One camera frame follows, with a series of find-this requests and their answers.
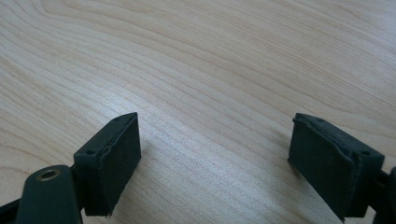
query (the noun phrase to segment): screw hole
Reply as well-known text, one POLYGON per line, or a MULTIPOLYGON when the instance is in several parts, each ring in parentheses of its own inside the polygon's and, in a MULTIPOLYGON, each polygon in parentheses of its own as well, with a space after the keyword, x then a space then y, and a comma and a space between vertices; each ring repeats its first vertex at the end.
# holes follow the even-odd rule
POLYGON ((40 175, 37 176, 37 180, 39 181, 46 181, 46 180, 51 180, 58 176, 61 173, 59 170, 48 170, 44 171, 40 175))
POLYGON ((369 155, 370 155, 370 152, 368 152, 368 151, 361 151, 361 154, 363 154, 364 156, 369 156, 369 155))
POLYGON ((95 151, 94 150, 88 150, 86 153, 87 153, 87 155, 92 155, 92 154, 95 153, 95 151))

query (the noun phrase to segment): wood grain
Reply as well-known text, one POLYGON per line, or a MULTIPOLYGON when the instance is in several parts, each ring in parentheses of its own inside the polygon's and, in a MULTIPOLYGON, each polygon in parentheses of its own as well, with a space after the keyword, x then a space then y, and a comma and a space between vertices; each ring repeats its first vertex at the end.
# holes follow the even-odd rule
POLYGON ((395 165, 396 3, 0 1, 0 204, 134 111, 143 159, 85 223, 340 223, 287 163, 291 118, 395 165))

